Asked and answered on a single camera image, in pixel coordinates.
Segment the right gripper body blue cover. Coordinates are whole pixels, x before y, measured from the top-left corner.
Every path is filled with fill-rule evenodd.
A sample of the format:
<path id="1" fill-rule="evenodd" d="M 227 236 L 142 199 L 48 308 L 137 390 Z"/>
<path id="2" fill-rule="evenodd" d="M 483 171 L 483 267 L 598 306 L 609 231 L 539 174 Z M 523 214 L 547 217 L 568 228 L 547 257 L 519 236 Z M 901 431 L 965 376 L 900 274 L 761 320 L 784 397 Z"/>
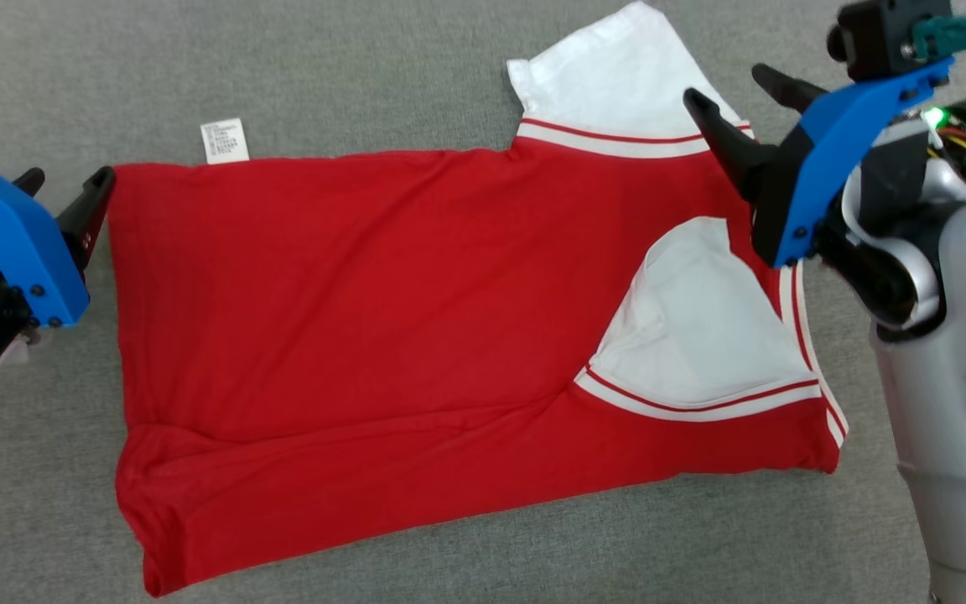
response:
<path id="1" fill-rule="evenodd" d="M 931 99 L 947 58 L 915 71 L 856 81 L 818 98 L 777 145 L 755 204 L 752 246 L 773 268 L 810 253 L 810 233 L 894 118 Z"/>

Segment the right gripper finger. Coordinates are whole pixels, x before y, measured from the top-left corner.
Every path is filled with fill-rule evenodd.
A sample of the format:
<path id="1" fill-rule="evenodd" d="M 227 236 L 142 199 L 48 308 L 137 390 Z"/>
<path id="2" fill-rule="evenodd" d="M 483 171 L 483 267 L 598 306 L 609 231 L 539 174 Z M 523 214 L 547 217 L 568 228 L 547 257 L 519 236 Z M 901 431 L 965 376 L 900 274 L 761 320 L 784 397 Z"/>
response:
<path id="1" fill-rule="evenodd" d="M 751 68 L 752 79 L 778 104 L 798 114 L 805 111 L 821 96 L 828 95 L 822 87 L 797 77 L 778 71 L 766 64 L 755 64 Z"/>
<path id="2" fill-rule="evenodd" d="M 777 146 L 762 144 L 733 125 L 722 116 L 718 104 L 698 89 L 686 89 L 683 106 L 740 198 L 749 204 L 758 203 L 764 169 L 773 160 Z"/>

